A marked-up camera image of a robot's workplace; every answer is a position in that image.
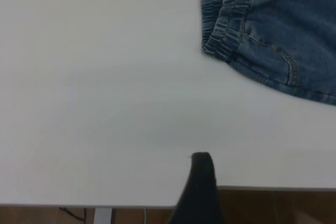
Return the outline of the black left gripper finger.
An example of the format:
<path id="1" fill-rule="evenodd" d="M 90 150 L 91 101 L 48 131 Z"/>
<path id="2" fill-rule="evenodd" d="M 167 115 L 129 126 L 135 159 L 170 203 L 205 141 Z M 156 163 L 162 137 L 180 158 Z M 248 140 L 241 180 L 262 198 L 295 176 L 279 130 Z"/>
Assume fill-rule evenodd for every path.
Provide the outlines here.
<path id="1" fill-rule="evenodd" d="M 193 153 L 191 160 L 188 180 L 169 223 L 225 223 L 210 154 Z"/>

